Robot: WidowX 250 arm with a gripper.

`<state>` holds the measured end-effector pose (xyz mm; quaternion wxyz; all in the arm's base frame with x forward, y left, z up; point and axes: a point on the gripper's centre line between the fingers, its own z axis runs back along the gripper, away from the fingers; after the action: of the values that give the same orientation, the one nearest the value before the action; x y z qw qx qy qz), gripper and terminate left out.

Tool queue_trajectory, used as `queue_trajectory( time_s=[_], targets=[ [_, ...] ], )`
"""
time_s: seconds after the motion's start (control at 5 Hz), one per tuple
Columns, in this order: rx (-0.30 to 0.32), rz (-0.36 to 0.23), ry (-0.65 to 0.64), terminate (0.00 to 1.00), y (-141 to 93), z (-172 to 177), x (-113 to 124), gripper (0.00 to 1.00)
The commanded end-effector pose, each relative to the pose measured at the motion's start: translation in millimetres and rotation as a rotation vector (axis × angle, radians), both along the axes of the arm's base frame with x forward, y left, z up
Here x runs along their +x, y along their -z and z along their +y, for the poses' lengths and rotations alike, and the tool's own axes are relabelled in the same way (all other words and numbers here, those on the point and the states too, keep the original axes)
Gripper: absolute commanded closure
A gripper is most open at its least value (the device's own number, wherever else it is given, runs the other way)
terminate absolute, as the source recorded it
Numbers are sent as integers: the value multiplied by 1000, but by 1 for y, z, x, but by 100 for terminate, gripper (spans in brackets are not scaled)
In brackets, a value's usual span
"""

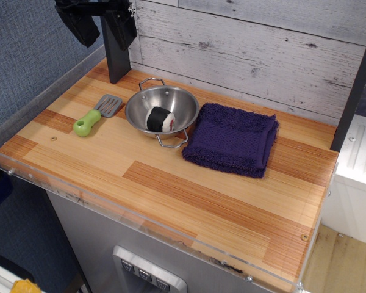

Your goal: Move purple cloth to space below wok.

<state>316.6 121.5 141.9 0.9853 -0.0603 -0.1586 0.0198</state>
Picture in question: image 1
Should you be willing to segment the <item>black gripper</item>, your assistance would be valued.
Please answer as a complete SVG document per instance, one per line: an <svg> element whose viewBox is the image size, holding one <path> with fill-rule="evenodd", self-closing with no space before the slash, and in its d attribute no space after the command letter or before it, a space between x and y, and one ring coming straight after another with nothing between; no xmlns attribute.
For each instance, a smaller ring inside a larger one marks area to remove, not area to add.
<svg viewBox="0 0 366 293"><path fill-rule="evenodd" d="M137 37L136 9L129 1L56 1L56 11L70 32L87 48L100 36L91 15L105 14L105 20L122 51L127 50Z"/></svg>

